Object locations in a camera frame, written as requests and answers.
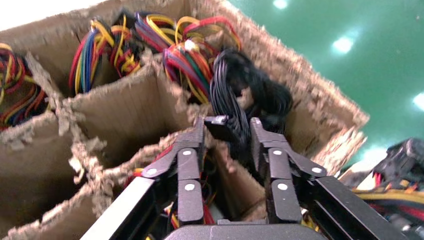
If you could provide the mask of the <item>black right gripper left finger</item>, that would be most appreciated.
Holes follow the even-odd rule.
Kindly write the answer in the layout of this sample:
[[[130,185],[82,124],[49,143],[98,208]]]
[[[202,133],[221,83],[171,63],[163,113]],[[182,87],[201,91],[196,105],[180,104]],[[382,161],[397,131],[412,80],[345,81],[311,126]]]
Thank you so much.
[[[204,119],[197,118],[194,126],[180,133],[160,158],[144,168],[142,176],[166,185],[176,184],[177,219],[181,226],[202,224],[204,202],[200,175],[205,155]]]

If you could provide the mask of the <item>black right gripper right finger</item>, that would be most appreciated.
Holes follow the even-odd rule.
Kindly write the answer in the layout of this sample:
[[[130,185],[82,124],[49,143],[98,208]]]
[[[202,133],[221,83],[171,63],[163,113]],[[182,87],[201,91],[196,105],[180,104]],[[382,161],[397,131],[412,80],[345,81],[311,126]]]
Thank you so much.
[[[326,169],[295,152],[283,134],[265,130],[258,117],[250,120],[250,130],[251,155],[264,184],[268,222],[299,224],[302,214],[293,174],[310,180],[326,176]]]

